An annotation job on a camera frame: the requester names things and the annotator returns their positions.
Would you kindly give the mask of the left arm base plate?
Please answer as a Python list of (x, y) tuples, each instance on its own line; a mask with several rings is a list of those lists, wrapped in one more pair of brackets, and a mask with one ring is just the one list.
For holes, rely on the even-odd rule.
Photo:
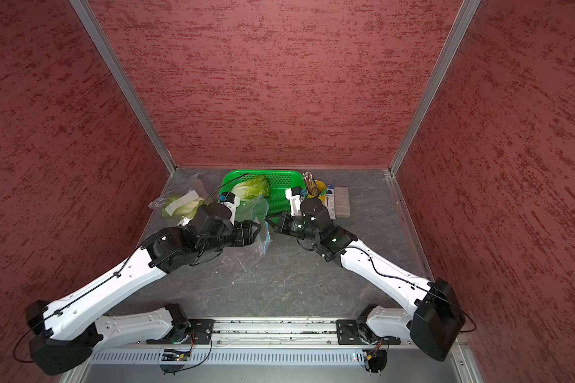
[(215, 325), (213, 319), (192, 319), (176, 325), (164, 338), (146, 340), (148, 345), (209, 345)]

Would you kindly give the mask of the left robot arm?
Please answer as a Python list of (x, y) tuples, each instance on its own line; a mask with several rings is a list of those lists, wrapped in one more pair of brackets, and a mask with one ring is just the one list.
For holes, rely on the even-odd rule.
[(26, 308), (30, 359), (45, 374), (72, 370), (102, 349), (137, 342), (193, 344), (195, 331), (177, 304), (146, 313), (110, 317), (108, 311), (180, 267), (198, 265), (226, 247), (256, 242), (261, 226), (237, 221), (235, 204), (199, 207), (185, 226), (163, 228), (145, 239), (132, 255), (81, 289), (52, 302)]

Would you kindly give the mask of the clear zipper bag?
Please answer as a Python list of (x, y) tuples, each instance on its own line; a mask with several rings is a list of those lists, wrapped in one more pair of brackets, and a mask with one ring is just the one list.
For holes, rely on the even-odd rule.
[(169, 223), (185, 226), (209, 196), (199, 174), (185, 179), (172, 179), (166, 190), (149, 203), (148, 208), (159, 212)]
[(262, 196), (251, 200), (241, 200), (236, 209), (234, 231), (237, 232), (238, 224), (241, 223), (245, 242), (244, 247), (236, 247), (241, 252), (236, 254), (244, 271), (250, 271), (257, 266), (267, 254), (272, 240), (269, 226), (265, 222), (268, 214), (268, 202)]

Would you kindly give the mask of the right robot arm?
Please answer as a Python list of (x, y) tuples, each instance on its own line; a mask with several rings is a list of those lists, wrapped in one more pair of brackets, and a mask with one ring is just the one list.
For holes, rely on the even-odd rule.
[(305, 199), (300, 213), (268, 215), (274, 232), (307, 239), (311, 250), (366, 279), (403, 308), (401, 315), (387, 314), (373, 306), (364, 311), (363, 338), (402, 338), (413, 342), (424, 354), (442, 362), (447, 358), (466, 324), (466, 314), (449, 282), (431, 282), (396, 266), (367, 246), (362, 239), (334, 223), (318, 199)]

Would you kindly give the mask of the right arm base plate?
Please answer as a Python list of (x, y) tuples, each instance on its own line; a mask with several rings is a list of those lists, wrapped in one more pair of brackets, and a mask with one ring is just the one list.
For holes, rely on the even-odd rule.
[(338, 343), (342, 346), (397, 346), (401, 340), (396, 337), (380, 337), (375, 335), (366, 324), (354, 319), (339, 319), (335, 322)]

